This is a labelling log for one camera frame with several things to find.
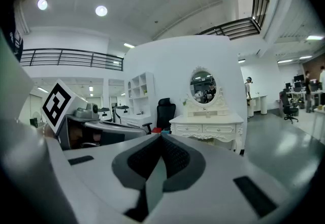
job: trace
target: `office chair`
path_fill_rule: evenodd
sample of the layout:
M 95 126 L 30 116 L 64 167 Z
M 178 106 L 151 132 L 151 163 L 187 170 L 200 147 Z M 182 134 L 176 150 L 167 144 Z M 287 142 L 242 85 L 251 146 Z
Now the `office chair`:
M 174 118 L 175 110 L 176 110 L 176 105 L 171 104 L 170 98 L 161 99 L 161 100 L 159 100 L 158 106 L 157 106 L 157 127 L 155 127 L 151 131 L 150 125 L 152 123 L 146 123 L 146 124 L 143 124 L 142 126 L 148 127 L 149 135 L 151 134 L 151 132 L 160 133 L 162 130 L 168 131 L 168 130 L 170 130 L 170 127 L 171 127 L 169 120 L 172 120 Z
M 296 120 L 297 122 L 299 122 L 299 120 L 297 118 L 293 117 L 293 115 L 298 112 L 298 108 L 295 107 L 295 104 L 297 104 L 297 103 L 293 103 L 292 105 L 294 107 L 292 108 L 285 91 L 282 91 L 280 93 L 280 98 L 283 103 L 283 112 L 286 114 L 286 117 L 284 117 L 284 120 L 290 119 L 291 124 L 293 124 L 293 119 Z

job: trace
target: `red object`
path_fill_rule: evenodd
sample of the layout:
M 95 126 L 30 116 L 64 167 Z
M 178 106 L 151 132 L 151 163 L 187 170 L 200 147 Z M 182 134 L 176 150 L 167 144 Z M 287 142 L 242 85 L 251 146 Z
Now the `red object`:
M 161 133 L 162 129 L 159 127 L 155 127 L 151 132 L 152 133 Z

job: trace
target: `recessed light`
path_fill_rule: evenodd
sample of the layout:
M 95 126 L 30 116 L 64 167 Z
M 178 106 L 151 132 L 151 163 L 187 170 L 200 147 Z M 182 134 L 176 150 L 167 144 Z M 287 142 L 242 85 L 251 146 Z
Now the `recessed light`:
M 45 90 L 45 89 L 43 89 L 43 88 L 41 88 L 41 87 L 37 87 L 39 90 L 41 90 L 42 92 L 45 92 L 45 93 L 48 93 L 48 91 L 47 90 Z
M 47 1 L 46 0 L 38 0 L 37 6 L 41 10 L 45 10 L 47 8 Z
M 309 59 L 309 58 L 311 58 L 312 56 L 302 56 L 302 57 L 300 57 L 299 59 Z
M 307 37 L 307 40 L 322 40 L 324 36 L 310 35 Z
M 281 60 L 281 61 L 278 61 L 278 63 L 285 63 L 285 62 L 290 62 L 290 61 L 293 61 L 293 60 L 292 59 Z
M 107 15 L 107 8 L 104 6 L 98 6 L 95 12 L 98 16 L 105 16 Z
M 126 47 L 128 47 L 128 48 L 134 48 L 134 46 L 133 46 L 133 45 L 131 45 L 131 44 L 128 44 L 128 43 L 124 43 L 124 46 L 126 46 Z

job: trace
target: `white bookshelf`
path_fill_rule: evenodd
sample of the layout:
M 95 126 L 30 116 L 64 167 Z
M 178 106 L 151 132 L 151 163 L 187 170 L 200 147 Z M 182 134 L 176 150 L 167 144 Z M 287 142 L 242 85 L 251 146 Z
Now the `white bookshelf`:
M 130 107 L 130 114 L 137 115 L 143 112 L 144 116 L 154 115 L 157 106 L 153 85 L 153 74 L 142 73 L 127 83 L 127 100 Z

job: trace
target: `fluorescent light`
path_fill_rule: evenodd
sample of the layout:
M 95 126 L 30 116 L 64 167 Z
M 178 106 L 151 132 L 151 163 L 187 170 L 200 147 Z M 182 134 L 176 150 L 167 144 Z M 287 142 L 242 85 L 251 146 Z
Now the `fluorescent light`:
M 310 35 L 307 37 L 307 40 L 322 40 L 324 36 Z
M 38 0 L 37 6 L 39 7 L 39 9 L 45 10 L 47 8 L 46 0 Z
M 312 56 L 302 56 L 302 57 L 300 57 L 299 59 L 309 59 L 309 58 L 311 58 Z
M 105 16 L 107 15 L 107 8 L 104 6 L 98 6 L 96 7 L 95 12 L 98 16 Z
M 39 90 L 41 90 L 41 91 L 43 91 L 43 92 L 45 92 L 45 93 L 48 93 L 48 91 L 47 90 L 45 90 L 45 89 L 43 89 L 43 88 L 41 88 L 41 87 L 37 87 Z
M 126 47 L 128 47 L 128 48 L 134 48 L 134 46 L 133 46 L 133 45 L 131 45 L 131 44 L 128 44 L 128 43 L 124 43 L 124 46 L 126 46 Z
M 285 63 L 285 62 L 290 62 L 290 61 L 293 61 L 293 60 L 292 59 L 281 60 L 281 61 L 278 61 L 278 63 Z

